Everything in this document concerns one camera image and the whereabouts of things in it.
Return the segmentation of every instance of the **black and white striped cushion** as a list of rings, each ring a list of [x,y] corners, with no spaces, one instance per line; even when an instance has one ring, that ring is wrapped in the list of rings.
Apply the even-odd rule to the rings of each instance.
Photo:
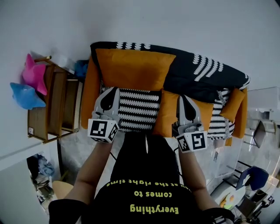
[[[151,132],[158,115],[161,91],[120,88],[119,117],[122,132]]]
[[[224,105],[227,103],[231,91],[224,89],[224,91],[219,92],[220,100],[215,100],[211,122],[208,130],[207,137],[213,140],[215,139],[227,139],[230,138],[235,125],[225,117],[220,115]]]

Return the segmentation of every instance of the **blue chair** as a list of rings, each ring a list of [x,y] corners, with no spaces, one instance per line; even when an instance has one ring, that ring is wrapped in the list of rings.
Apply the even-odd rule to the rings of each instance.
[[[223,179],[223,181],[225,181],[229,185],[236,188],[236,190],[240,189],[243,186],[250,185],[251,189],[253,191],[256,191],[256,190],[262,188],[266,184],[266,181],[267,181],[269,175],[264,169],[261,169],[256,166],[249,166],[248,164],[240,162],[240,161],[238,161],[238,162],[249,168],[243,172],[235,169],[235,171],[237,173],[240,173],[239,177],[237,175],[234,175],[234,177],[236,177],[238,179],[237,185],[234,186],[226,179]]]

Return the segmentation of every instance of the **blue object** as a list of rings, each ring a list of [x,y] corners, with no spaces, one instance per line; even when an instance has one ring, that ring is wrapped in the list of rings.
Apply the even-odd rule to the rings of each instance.
[[[17,83],[10,83],[13,90],[13,99],[23,109],[32,110],[34,107],[45,107],[46,104],[39,98],[33,87]]]
[[[250,185],[252,191],[256,191],[262,188],[268,179],[269,174],[264,170],[256,166],[252,166],[245,171],[243,171],[239,177],[239,181],[236,185],[236,190],[243,187],[243,180],[249,175],[249,180],[245,184],[245,186]]]
[[[75,64],[75,75],[77,77],[86,77],[88,70],[88,60],[78,60]]]
[[[39,154],[34,155],[34,157],[38,159],[38,168],[40,173],[44,176],[52,176],[54,174],[53,165],[47,162],[45,157]]]

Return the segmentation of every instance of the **white box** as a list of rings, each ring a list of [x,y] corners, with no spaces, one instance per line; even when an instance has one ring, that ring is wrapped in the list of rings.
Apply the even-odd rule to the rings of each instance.
[[[113,120],[89,119],[87,136],[91,137],[94,141],[112,143],[119,126]]]
[[[207,131],[183,133],[176,139],[183,153],[207,149]]]

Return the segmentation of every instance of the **black t-shirt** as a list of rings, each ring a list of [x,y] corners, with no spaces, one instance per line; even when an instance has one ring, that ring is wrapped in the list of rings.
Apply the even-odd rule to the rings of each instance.
[[[232,223],[233,214],[222,208],[201,211],[188,187],[170,182],[121,179],[107,183],[89,206],[62,199],[50,203],[49,223],[183,221]]]

